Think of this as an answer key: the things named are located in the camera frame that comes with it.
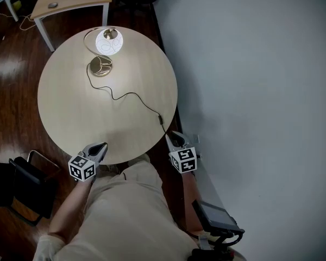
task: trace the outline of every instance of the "small screen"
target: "small screen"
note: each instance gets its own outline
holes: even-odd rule
[[[214,209],[204,204],[202,204],[202,208],[209,220],[228,225],[236,225],[227,212],[219,209]]]

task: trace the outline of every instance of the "cable on floor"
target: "cable on floor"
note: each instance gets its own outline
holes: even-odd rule
[[[124,95],[122,95],[122,96],[119,97],[119,98],[114,98],[114,95],[113,95],[113,93],[112,93],[112,88],[111,88],[111,87],[109,87],[109,86],[102,86],[102,87],[95,87],[95,86],[93,86],[92,81],[91,81],[91,78],[89,77],[89,74],[88,74],[88,68],[89,68],[89,65],[90,65],[90,64],[88,64],[87,67],[86,67],[86,73],[87,73],[87,77],[88,77],[88,79],[89,79],[89,83],[91,84],[91,86],[92,86],[94,89],[103,89],[103,88],[108,88],[108,89],[110,89],[111,98],[112,98],[114,101],[119,100],[120,98],[123,98],[124,96],[126,96],[126,95],[128,95],[128,94],[136,95],[136,96],[140,99],[140,101],[142,102],[142,104],[143,104],[146,108],[148,108],[149,110],[151,110],[151,111],[153,111],[153,112],[155,112],[155,113],[158,114],[159,123],[160,123],[160,125],[162,126],[162,129],[163,129],[164,133],[165,133],[165,134],[167,133],[167,132],[165,131],[165,129],[164,129],[164,126],[163,126],[163,118],[162,118],[162,115],[160,115],[160,113],[157,112],[156,110],[153,110],[152,108],[148,107],[148,106],[143,102],[143,100],[141,99],[141,97],[140,97],[137,93],[135,93],[135,92],[128,92],[128,93],[125,93]]]
[[[6,16],[6,17],[12,17],[12,18],[13,18],[13,16],[11,16],[11,15],[5,15],[5,14],[1,14],[1,13],[0,13],[0,15],[3,15],[3,16]],[[29,18],[29,16],[31,16],[31,15],[32,15],[32,14],[27,15],[27,16],[25,16],[25,15],[20,15],[20,16],[19,16],[19,17],[24,17],[24,19],[23,19],[23,21],[22,21],[22,23],[21,23],[21,25],[20,25],[20,30],[22,30],[22,31],[26,31],[26,30],[29,30],[29,29],[33,28],[34,26],[36,26],[36,24],[34,24],[33,26],[30,26],[30,27],[28,27],[28,28],[25,28],[25,29],[22,28],[22,25],[23,25],[23,23],[24,23],[24,21],[25,21],[26,19],[28,19],[30,22],[33,22],[33,20],[31,20],[31,19]]]

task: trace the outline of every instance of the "desk lamp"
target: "desk lamp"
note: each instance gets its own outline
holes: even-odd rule
[[[95,45],[90,48],[87,40]],[[122,34],[115,27],[97,27],[89,30],[83,38],[85,47],[96,57],[89,64],[90,71],[94,76],[106,76],[112,70],[110,55],[117,53],[123,45]]]

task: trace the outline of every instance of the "beige shirt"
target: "beige shirt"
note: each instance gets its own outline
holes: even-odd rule
[[[174,223],[155,168],[141,161],[92,186],[79,233],[42,236],[37,260],[187,260],[195,242]]]

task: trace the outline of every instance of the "power cord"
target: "power cord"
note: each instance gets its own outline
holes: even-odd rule
[[[3,16],[6,16],[6,17],[12,17],[13,18],[13,16],[11,16],[11,15],[5,15],[5,14],[1,14],[0,13],[0,15],[3,15]],[[22,23],[21,23],[21,25],[20,25],[20,30],[22,30],[22,31],[26,31],[26,30],[29,30],[29,29],[31,29],[31,28],[33,28],[34,26],[36,26],[36,24],[34,24],[33,26],[30,26],[30,27],[28,27],[28,28],[26,28],[26,29],[23,29],[22,28],[22,25],[23,25],[23,23],[24,23],[24,21],[26,20],[26,19],[28,19],[30,22],[33,22],[33,20],[31,20],[30,18],[29,18],[29,16],[31,16],[32,14],[30,14],[30,15],[28,15],[28,16],[25,16],[25,15],[20,15],[19,17],[24,17],[24,19],[23,19],[23,21],[22,21]]]
[[[135,93],[135,92],[128,92],[128,93],[125,93],[124,95],[122,95],[122,96],[119,97],[119,98],[114,98],[114,95],[113,95],[113,93],[112,93],[112,89],[111,89],[111,87],[109,87],[109,86],[102,86],[102,87],[95,87],[95,86],[93,86],[92,81],[91,81],[91,78],[89,77],[89,74],[88,74],[88,68],[89,68],[89,65],[90,65],[90,64],[87,65],[86,73],[87,73],[87,77],[88,77],[88,79],[89,79],[89,83],[91,84],[91,86],[92,86],[94,89],[103,89],[103,88],[108,88],[108,89],[110,89],[110,92],[111,92],[111,98],[112,98],[114,101],[119,100],[120,98],[123,98],[124,96],[126,96],[126,95],[128,95],[128,94],[136,95],[136,96],[140,99],[140,101],[142,102],[142,104],[143,104],[146,108],[148,108],[149,110],[151,110],[151,111],[153,111],[153,112],[155,112],[155,113],[158,114],[159,123],[160,123],[160,125],[162,126],[162,129],[163,129],[164,133],[165,133],[165,134],[167,133],[167,132],[165,131],[165,129],[164,129],[164,126],[163,126],[163,118],[162,118],[162,115],[160,115],[160,113],[157,112],[156,110],[153,110],[152,108],[148,107],[148,106],[143,102],[143,100],[141,99],[141,97],[140,97],[137,93]]]
[[[173,220],[174,222],[177,224],[177,226],[180,228],[180,230],[184,231],[188,236],[196,239],[196,240],[199,240],[199,236],[195,235],[195,234],[192,234],[191,232],[189,232],[187,229],[185,229],[184,227],[182,227],[182,225],[178,222],[178,220],[175,218],[175,216],[173,216],[172,214],[172,217],[173,217]],[[243,238],[243,234],[240,233],[238,234],[238,238],[234,241],[231,241],[229,243],[223,243],[222,246],[233,246],[235,244],[237,244],[241,239]],[[208,240],[209,244],[212,245],[212,246],[216,246],[216,242],[214,241],[211,241],[211,240]]]

